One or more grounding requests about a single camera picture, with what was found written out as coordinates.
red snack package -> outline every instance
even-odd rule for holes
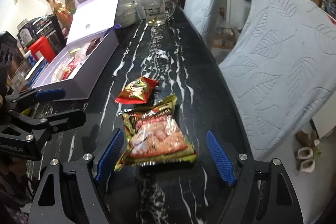
[[[63,78],[62,80],[65,80],[69,77],[70,73],[74,70],[75,68],[75,59],[73,58],[73,60],[67,65],[67,68],[64,72]]]
[[[121,104],[144,104],[158,83],[157,80],[141,76],[129,83],[115,99],[115,102]]]

gift box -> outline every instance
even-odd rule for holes
[[[63,100],[88,99],[106,63],[119,44],[112,28],[118,0],[77,1],[79,4],[73,17],[66,47],[34,84],[34,88],[40,90],[64,89],[66,96]],[[75,68],[68,79],[51,82],[53,73],[68,59],[69,52],[100,37],[97,47]]]

shoe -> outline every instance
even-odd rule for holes
[[[308,160],[314,156],[314,152],[310,147],[302,147],[298,150],[296,159],[297,160]]]
[[[315,170],[315,166],[314,159],[304,160],[300,163],[299,172],[312,173]]]

white chair cushion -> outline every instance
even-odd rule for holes
[[[296,133],[336,88],[336,27],[310,0],[252,0],[219,65],[255,159]]]
[[[221,0],[185,0],[184,14],[211,48]]]

red container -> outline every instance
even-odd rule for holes
[[[43,56],[48,63],[50,63],[56,57],[53,48],[50,46],[46,37],[40,37],[36,40],[36,42],[29,47],[29,50],[31,50],[31,54],[37,61]]]

